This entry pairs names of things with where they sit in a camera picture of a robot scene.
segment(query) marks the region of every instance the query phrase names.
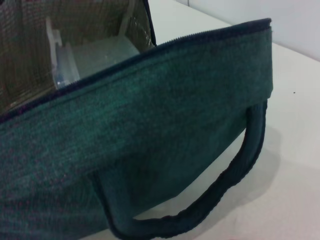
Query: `green lunch bag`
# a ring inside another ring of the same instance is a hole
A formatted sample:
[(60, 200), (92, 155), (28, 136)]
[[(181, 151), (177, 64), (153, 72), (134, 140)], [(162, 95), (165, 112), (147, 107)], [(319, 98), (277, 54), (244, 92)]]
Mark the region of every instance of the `green lunch bag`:
[[(110, 229), (149, 240), (200, 224), (262, 149), (270, 22), (157, 46), (147, 0), (2, 1), (0, 239)], [(176, 216), (134, 219), (181, 193), (244, 129), (198, 200)]]

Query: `bag handle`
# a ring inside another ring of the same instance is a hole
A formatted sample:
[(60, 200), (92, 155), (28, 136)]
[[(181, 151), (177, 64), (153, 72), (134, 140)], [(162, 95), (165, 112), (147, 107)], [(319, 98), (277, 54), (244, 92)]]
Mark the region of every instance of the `bag handle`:
[(238, 184), (255, 164), (264, 142), (266, 110), (267, 102), (247, 109), (246, 131), (239, 152), (202, 196), (176, 216), (147, 220), (128, 217), (130, 210), (125, 208), (130, 206), (129, 198), (119, 197), (119, 189), (121, 191), (126, 189), (125, 185), (121, 187), (121, 184), (124, 184), (123, 171), (119, 170), (119, 167), (111, 167), (110, 170), (108, 168), (107, 174), (104, 171), (92, 175), (94, 191), (103, 206), (108, 227), (113, 234), (122, 240), (171, 238), (186, 233), (200, 224), (219, 203), (225, 192)]

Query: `zipper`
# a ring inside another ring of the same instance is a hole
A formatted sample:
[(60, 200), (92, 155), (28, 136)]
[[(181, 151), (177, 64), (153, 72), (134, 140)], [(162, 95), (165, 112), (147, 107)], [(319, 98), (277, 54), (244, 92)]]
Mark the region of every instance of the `zipper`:
[(128, 68), (134, 64), (138, 64), (141, 61), (145, 61), (149, 58), (152, 58), (158, 54), (163, 53), (164, 51), (170, 50), (170, 48), (172, 47), (176, 47), (176, 46), (188, 47), (188, 45), (192, 45), (194, 43), (204, 44), (208, 42), (222, 41), (228, 38), (239, 37), (243, 35), (261, 32), (261, 31), (270, 29), (270, 22), (271, 22), (271, 19), (266, 18), (262, 20), (241, 23), (241, 24), (226, 27), (226, 28), (203, 31), (200, 33), (190, 34), (187, 36), (182, 36), (182, 37), (178, 37), (176, 39), (170, 40), (168, 42), (165, 42), (163, 44), (156, 46), (155, 48), (148, 50), (147, 52), (144, 52), (137, 56), (129, 58), (115, 66), (109, 67), (108, 69), (95, 73), (92, 76), (89, 76), (85, 79), (74, 82), (62, 89), (56, 90), (55, 92), (49, 95), (45, 95), (32, 102), (22, 105), (12, 111), (9, 111), (0, 116), (0, 124), (5, 123), (19, 115), (22, 115), (42, 104), (51, 102), (57, 98), (63, 97), (77, 90), (90, 86), (100, 81), (101, 79), (105, 79), (108, 76), (111, 76), (117, 72), (120, 72), (125, 68)]

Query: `green fabric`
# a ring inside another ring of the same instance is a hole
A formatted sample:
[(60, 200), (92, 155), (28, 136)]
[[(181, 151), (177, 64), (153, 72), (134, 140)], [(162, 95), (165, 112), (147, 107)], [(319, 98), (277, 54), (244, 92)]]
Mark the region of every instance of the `green fabric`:
[(1, 124), (1, 239), (107, 228), (87, 175), (115, 162), (132, 216), (179, 194), (270, 97), (271, 34), (173, 45)]

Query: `white surface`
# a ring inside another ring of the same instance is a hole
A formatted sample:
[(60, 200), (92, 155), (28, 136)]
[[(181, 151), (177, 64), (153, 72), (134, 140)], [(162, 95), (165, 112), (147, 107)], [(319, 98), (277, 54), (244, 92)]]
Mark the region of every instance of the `white surface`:
[[(228, 26), (171, 0), (150, 0), (150, 8), (159, 44)], [(320, 62), (273, 44), (273, 71), (274, 91), (257, 164), (203, 223), (175, 240), (320, 239)], [(241, 143), (240, 136), (183, 193), (140, 218), (174, 215), (186, 208), (228, 166)], [(85, 238), (105, 239), (116, 238), (108, 230)]]
[(273, 40), (320, 60), (319, 0), (189, 0), (190, 7), (230, 24), (272, 18)]

